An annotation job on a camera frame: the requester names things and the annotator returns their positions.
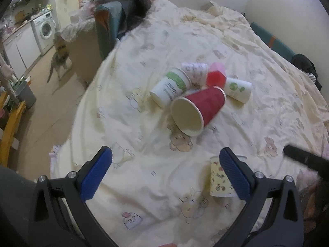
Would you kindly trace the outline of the cat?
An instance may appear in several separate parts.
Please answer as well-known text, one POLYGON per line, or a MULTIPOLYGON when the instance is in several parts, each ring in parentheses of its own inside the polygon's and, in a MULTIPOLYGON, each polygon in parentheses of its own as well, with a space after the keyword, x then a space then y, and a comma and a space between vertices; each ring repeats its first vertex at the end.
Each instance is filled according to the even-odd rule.
POLYGON ((55 53, 51 59, 50 73, 47 79, 47 83, 50 81, 53 72, 57 73, 58 80, 61 80, 60 76, 60 68, 63 67, 67 70, 67 59, 69 57, 69 53, 66 47, 65 40, 62 38, 61 33, 55 33, 53 44, 55 46, 55 53))

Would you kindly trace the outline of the white washing machine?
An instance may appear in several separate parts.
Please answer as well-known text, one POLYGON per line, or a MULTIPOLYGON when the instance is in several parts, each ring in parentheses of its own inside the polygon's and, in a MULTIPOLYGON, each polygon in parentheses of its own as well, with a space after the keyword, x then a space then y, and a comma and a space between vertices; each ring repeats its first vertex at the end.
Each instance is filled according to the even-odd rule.
POLYGON ((36 17, 31 25, 41 55, 44 56, 53 47, 55 38, 56 23, 52 11, 49 10, 36 17))

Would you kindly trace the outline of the dark clothes pile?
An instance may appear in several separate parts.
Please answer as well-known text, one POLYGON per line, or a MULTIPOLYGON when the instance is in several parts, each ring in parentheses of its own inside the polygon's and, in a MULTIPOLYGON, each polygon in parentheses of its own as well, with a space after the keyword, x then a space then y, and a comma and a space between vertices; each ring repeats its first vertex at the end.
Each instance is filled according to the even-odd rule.
POLYGON ((141 24, 154 0, 118 0, 122 4, 123 20, 119 33, 126 33, 141 24))

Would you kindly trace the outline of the grey storage bin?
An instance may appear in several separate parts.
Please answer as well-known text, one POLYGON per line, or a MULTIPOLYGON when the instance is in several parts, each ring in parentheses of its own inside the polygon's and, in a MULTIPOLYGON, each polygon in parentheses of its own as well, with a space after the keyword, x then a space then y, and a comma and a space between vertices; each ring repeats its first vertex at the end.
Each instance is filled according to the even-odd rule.
POLYGON ((27 109, 32 108, 32 106, 36 103, 36 97, 26 80, 20 83, 15 91, 15 95, 19 101, 24 101, 26 103, 27 109))

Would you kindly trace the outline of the green teal cushion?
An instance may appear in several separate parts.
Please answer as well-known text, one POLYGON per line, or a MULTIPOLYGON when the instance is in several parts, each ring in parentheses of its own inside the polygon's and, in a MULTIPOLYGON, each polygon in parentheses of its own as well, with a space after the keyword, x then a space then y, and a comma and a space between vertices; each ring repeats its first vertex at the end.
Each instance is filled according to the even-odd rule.
POLYGON ((103 60, 115 47, 122 14, 122 4, 118 1, 111 1, 96 7, 94 12, 96 33, 100 57, 103 60))

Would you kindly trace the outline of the large red paper cup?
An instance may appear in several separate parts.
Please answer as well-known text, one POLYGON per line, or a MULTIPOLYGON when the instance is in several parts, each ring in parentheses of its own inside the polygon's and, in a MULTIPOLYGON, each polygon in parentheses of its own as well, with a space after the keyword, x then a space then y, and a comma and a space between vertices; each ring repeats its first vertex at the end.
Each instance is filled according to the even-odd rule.
POLYGON ((186 135, 196 137, 216 117, 226 102, 222 88, 212 86, 186 97, 177 97, 171 104, 171 116, 186 135))

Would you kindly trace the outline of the cartoon print paper cup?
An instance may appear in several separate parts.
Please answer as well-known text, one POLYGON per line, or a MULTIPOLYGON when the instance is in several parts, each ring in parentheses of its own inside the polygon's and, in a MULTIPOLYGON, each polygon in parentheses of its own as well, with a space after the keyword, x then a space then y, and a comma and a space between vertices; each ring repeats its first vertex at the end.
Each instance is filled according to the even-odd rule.
POLYGON ((237 197, 237 194, 222 168, 219 157, 210 158, 210 195, 213 197, 237 197))

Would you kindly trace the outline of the yellow wooden rack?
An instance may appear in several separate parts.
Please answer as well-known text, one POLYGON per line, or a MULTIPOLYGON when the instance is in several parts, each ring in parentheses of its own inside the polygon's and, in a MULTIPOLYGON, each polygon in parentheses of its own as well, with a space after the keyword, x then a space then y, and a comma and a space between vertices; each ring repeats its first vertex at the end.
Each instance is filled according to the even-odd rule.
POLYGON ((20 141, 15 138, 22 115, 26 109, 26 103, 21 101, 18 106, 12 109, 4 130, 1 129, 0 160, 3 167, 7 167, 11 149, 18 150, 20 141))

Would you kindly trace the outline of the white kitchen cabinet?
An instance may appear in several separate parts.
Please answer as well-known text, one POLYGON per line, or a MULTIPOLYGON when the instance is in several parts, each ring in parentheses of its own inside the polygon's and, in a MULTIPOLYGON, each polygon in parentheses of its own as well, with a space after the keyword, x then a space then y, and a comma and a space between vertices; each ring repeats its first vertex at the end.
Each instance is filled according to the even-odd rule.
POLYGON ((3 46, 17 78, 30 69, 41 55, 30 23, 6 38, 3 46))

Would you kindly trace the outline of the pink red faceted cup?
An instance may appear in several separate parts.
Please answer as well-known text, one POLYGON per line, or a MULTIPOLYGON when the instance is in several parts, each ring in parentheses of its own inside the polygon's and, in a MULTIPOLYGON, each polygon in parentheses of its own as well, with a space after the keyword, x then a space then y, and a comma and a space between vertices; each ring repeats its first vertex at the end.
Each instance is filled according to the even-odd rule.
POLYGON ((222 63, 212 63, 207 72, 206 85, 224 88, 226 83, 225 67, 222 63))

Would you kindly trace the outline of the green tree white cup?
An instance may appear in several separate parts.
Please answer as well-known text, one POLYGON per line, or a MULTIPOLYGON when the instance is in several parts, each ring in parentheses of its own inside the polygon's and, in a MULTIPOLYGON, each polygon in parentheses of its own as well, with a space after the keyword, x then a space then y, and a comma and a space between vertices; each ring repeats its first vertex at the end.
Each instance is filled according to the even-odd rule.
POLYGON ((226 95, 246 104, 251 96, 252 83, 234 78, 226 78, 224 91, 226 95))

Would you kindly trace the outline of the yellow cartoon bear duvet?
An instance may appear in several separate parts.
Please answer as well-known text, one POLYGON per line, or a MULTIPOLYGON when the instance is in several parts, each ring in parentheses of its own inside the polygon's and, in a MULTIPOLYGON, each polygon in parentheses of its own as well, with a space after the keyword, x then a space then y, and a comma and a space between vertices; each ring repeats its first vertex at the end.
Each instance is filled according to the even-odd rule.
POLYGON ((284 146, 321 154, 327 143, 325 99, 242 14, 155 0, 100 65, 51 175, 108 146, 112 163, 87 205, 119 246, 213 246, 244 206, 222 148, 302 189, 316 177, 284 146))

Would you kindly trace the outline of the black garment by wall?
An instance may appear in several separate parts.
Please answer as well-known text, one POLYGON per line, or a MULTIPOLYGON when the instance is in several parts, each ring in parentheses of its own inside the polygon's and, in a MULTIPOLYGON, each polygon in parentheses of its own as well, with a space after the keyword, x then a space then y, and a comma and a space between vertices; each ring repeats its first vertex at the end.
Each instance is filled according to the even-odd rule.
POLYGON ((308 59, 305 55, 296 54, 292 57, 291 63, 299 70, 306 73, 309 76, 309 78, 313 81, 317 89, 321 91, 322 85, 318 80, 319 75, 317 74, 316 68, 310 59, 308 59))

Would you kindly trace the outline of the green label white cup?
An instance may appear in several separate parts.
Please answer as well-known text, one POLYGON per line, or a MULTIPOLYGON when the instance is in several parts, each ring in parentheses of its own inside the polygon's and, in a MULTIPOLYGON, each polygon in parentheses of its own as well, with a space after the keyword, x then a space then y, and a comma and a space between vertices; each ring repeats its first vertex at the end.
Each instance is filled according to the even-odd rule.
POLYGON ((149 93, 160 108, 165 108, 190 87, 191 80, 187 74, 181 69, 172 68, 149 93))

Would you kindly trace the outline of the small patterned white cup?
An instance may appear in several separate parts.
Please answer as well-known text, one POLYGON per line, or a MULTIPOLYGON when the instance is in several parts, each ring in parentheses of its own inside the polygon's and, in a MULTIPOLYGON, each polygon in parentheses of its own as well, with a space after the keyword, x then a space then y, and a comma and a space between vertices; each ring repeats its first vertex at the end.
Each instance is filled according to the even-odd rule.
POLYGON ((206 84, 208 65, 206 63, 181 63, 181 69, 195 85, 206 84))

